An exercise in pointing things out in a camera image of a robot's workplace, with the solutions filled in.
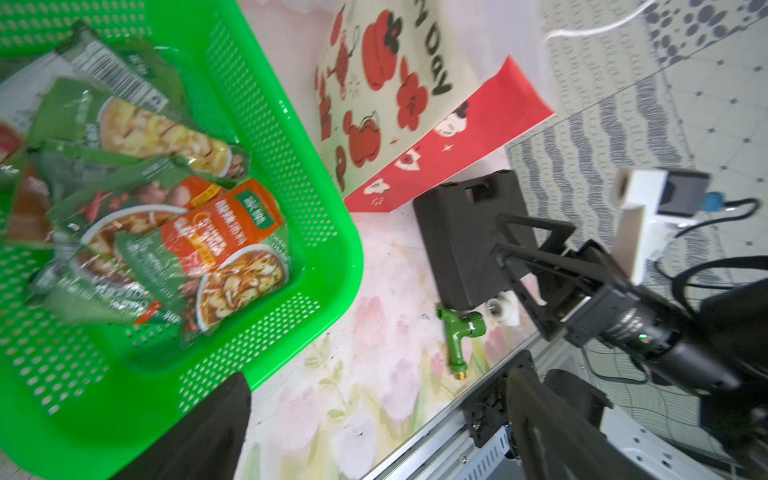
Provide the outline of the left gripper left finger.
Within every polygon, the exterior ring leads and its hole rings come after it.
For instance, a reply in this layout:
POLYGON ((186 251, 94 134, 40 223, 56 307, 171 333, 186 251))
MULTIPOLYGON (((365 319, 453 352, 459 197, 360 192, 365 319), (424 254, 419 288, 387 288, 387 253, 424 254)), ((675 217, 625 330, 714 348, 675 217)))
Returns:
POLYGON ((251 390, 230 375, 115 479, 232 479, 251 413, 251 390))

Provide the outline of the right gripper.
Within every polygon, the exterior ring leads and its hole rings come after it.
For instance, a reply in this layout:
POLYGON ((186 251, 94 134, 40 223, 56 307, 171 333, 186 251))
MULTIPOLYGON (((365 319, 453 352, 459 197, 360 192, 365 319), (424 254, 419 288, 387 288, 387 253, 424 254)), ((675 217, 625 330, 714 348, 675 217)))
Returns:
POLYGON ((689 351, 688 317, 634 284, 597 242, 567 248, 573 224, 508 213, 495 224, 509 244, 496 245, 491 257, 543 339, 565 333, 577 346, 599 339, 658 365, 689 351), (535 230, 547 233, 541 245, 535 230))

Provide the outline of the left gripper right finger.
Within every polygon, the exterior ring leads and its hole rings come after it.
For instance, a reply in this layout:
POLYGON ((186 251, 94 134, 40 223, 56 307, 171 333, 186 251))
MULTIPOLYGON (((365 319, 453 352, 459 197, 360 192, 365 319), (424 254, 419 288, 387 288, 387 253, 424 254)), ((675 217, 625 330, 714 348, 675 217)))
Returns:
POLYGON ((526 369, 506 379, 509 422, 528 479, 554 479, 546 455, 562 461, 577 479, 649 479, 644 469, 526 369))

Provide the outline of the green plastic basket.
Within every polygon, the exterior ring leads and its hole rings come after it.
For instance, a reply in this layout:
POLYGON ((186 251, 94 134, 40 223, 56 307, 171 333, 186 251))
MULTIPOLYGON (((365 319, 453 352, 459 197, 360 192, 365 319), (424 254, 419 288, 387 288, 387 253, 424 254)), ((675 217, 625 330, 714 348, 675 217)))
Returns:
POLYGON ((42 56, 94 28, 143 38, 183 81, 187 120, 118 60, 87 51, 93 81, 55 80, 24 148, 128 165, 57 200, 74 244, 53 257, 1 246, 1 449, 45 479, 154 478, 189 461, 170 436, 239 407, 351 305, 362 278, 353 222, 234 1, 5 1, 3 59, 42 56))

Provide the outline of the white red paper gift bag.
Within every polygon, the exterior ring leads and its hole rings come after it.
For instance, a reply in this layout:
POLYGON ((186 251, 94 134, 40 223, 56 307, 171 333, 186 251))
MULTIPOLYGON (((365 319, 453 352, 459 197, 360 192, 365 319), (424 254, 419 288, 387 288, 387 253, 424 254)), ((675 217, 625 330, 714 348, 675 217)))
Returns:
POLYGON ((389 212, 547 120, 533 1, 343 1, 315 70, 320 155, 352 212, 389 212))

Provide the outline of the white pipe elbow fitting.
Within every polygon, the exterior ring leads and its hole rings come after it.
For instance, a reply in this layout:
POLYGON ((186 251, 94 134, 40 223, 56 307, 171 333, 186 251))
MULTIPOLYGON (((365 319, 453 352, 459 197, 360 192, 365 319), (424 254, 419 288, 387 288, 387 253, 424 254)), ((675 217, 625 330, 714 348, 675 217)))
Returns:
POLYGON ((520 303, 513 291, 503 291, 485 303, 488 315, 502 326, 518 327, 520 303))

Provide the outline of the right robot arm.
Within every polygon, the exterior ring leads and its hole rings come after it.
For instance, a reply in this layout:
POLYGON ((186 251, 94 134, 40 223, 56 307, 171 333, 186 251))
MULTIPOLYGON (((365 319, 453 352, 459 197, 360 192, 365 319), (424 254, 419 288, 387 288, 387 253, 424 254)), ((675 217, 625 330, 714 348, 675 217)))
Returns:
POLYGON ((677 275, 667 301, 634 284, 597 242, 565 242, 563 221, 501 213, 491 250, 545 340, 563 333, 618 348, 700 399, 701 427, 756 479, 767 476, 767 282, 732 287, 694 307, 689 281, 711 269, 766 270, 764 255, 705 262, 677 275))

